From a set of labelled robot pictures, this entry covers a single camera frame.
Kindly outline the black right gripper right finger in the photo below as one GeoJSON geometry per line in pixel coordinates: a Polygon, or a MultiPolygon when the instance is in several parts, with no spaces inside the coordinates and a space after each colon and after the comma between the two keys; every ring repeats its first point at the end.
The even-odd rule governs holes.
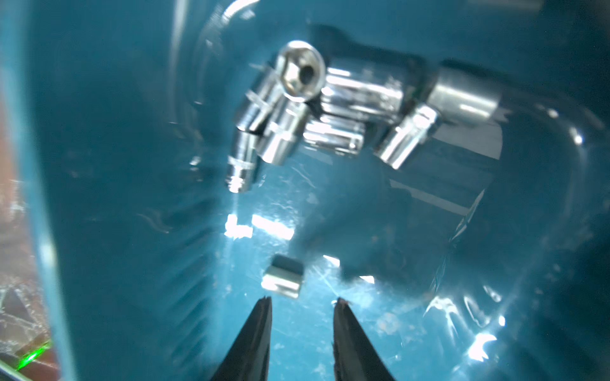
{"type": "Polygon", "coordinates": [[[336,380],[395,379],[343,298],[335,304],[333,327],[336,380]]]}

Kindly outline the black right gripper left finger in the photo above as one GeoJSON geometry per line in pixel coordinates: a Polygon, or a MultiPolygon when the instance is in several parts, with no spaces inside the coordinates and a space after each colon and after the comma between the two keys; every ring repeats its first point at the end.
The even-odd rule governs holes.
{"type": "Polygon", "coordinates": [[[267,296],[257,301],[211,380],[266,381],[272,324],[273,303],[267,296]]]}

